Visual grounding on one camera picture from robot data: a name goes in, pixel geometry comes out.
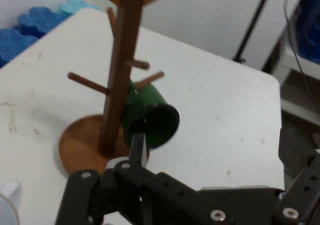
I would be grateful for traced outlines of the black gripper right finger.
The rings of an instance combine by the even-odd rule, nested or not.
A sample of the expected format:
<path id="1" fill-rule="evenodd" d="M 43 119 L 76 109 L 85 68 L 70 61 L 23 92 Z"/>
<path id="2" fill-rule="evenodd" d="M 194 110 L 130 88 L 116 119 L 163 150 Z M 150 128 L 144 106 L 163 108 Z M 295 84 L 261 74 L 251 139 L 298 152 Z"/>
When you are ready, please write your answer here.
<path id="1" fill-rule="evenodd" d="M 278 157 L 294 178 L 272 211 L 275 225 L 320 223 L 320 153 L 292 128 L 280 129 Z"/>

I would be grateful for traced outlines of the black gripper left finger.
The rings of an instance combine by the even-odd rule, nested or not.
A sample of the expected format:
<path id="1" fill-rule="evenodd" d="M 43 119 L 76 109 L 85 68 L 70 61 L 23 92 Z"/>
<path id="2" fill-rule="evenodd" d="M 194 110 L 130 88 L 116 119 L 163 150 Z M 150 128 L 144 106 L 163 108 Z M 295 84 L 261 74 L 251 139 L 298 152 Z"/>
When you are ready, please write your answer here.
<path id="1" fill-rule="evenodd" d="M 65 186 L 56 224 L 101 225 L 118 212 L 134 225 L 232 225 L 234 218 L 216 202 L 161 172 L 143 166 L 144 133 L 134 134 L 129 157 L 113 168 L 72 173 Z"/>

